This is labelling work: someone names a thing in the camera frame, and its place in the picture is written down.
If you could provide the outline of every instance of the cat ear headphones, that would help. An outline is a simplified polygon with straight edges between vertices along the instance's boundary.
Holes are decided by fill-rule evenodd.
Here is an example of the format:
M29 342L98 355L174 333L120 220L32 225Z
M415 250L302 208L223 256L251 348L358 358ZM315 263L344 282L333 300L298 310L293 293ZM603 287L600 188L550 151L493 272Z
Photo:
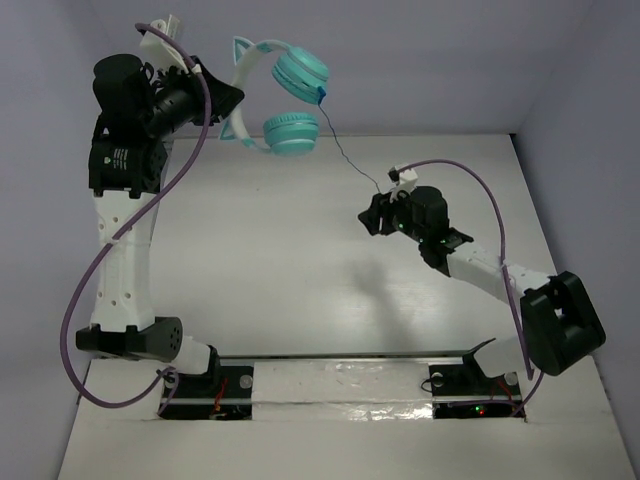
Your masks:
M273 78L287 92L303 102L319 105L326 95L329 69L319 59L300 47L279 40L252 43L246 38L234 37L233 54L236 69L231 85L239 89L260 59L273 51L282 51L271 70ZM262 126L267 147L251 138L237 106L220 132L220 140L240 140L248 148L284 157L304 155L313 150L318 137L318 120L305 112L287 112L271 117Z

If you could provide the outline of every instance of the white table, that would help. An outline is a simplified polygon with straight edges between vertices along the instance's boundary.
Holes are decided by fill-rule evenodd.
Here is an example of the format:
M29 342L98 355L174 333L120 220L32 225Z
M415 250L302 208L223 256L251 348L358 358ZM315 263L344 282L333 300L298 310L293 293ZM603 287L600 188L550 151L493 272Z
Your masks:
M510 260L553 272L508 136L342 142L384 188L394 164L445 157L474 168L503 209ZM172 170L192 145L176 142ZM491 207L471 178L445 166L419 174L443 191L453 226L497 250ZM209 142L158 215L157 313L180 316L222 355L442 351L511 335L504 305L430 270L408 239L368 236L355 217L373 193L331 139L302 159ZM87 385L122 399L155 367L94 361ZM590 358L543 382L528 423L162 421L159 395L119 411L82 401L60 478L633 478Z

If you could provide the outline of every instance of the wall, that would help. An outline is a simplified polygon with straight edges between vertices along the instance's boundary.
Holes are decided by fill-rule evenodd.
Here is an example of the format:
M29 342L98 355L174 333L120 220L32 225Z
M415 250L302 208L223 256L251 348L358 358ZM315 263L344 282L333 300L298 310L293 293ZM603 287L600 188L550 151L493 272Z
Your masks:
M111 48L83 0L3 0L0 49L0 478L46 479L57 476L76 408L58 332L98 247L91 82ZM86 358L75 360L82 374Z
M639 58L640 3L598 0L516 137L557 267L583 278L607 331L597 360L636 469Z
M126 51L139 42L134 22L176 14L185 47L225 81L234 35L308 48L331 69L323 105L336 128L365 135L515 132L592 2L91 0ZM273 81L272 62L247 85L243 115L253 132L281 112L315 113Z

